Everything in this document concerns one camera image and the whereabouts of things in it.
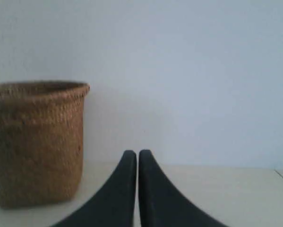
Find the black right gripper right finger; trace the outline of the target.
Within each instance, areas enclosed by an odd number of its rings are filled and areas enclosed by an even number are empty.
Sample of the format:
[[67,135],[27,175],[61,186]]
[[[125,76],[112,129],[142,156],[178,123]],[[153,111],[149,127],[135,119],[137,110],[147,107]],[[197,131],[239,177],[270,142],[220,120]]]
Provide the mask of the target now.
[[152,152],[138,160],[138,203],[143,227],[224,227],[188,200],[168,179]]

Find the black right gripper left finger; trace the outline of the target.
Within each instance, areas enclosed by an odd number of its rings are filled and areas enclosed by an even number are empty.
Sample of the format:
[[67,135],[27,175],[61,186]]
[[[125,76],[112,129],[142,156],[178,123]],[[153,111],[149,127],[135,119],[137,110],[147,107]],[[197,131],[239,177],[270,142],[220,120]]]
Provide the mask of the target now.
[[79,209],[55,227],[132,227],[137,179],[137,156],[126,150],[104,185]]

